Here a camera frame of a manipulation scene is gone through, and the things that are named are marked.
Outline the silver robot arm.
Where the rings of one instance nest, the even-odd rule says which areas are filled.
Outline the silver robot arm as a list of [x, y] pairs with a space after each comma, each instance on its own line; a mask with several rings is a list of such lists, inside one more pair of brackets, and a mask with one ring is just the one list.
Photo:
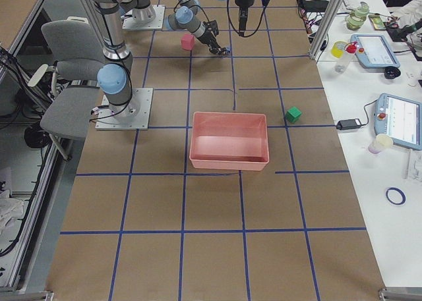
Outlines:
[[168, 16], [159, 15], [158, 11], [165, 9], [162, 5], [152, 5], [150, 0], [139, 0], [131, 11], [125, 13], [123, 29], [149, 30], [165, 26], [169, 31], [187, 30], [189, 33], [181, 38], [181, 46], [185, 50], [192, 50], [194, 40], [208, 46], [209, 52], [218, 56], [228, 56], [229, 47], [218, 44], [216, 36], [219, 34], [216, 20], [201, 21], [197, 12], [202, 10], [198, 0], [177, 0], [174, 12]]
[[[261, 0], [267, 7], [270, 0]], [[126, 46], [123, 36], [122, 11], [131, 11], [132, 17], [138, 17], [140, 11], [152, 12], [150, 0], [91, 0], [97, 12], [96, 23], [104, 42], [103, 54], [105, 66], [98, 73], [98, 82], [108, 100], [111, 117], [119, 121], [131, 121], [139, 110], [139, 101], [131, 82], [131, 65], [133, 56]], [[248, 9], [255, 0], [235, 0], [239, 8], [240, 37], [246, 36]], [[201, 21], [197, 12], [201, 10], [198, 0], [178, 0], [174, 12], [167, 16], [164, 24], [169, 30], [187, 30], [200, 43], [208, 46], [209, 52], [218, 56], [230, 54], [227, 47], [217, 42], [219, 34], [215, 20]]]

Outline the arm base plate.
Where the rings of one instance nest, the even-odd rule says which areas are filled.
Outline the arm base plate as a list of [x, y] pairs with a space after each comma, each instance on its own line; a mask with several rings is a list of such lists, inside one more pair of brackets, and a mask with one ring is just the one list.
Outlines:
[[143, 9], [132, 9], [124, 16], [123, 29], [132, 31], [161, 30], [165, 9], [164, 5], [150, 5]]
[[133, 96], [128, 106], [116, 107], [109, 104], [106, 95], [103, 95], [102, 105], [96, 119], [96, 130], [147, 130], [150, 110], [152, 106], [152, 88], [134, 88]]

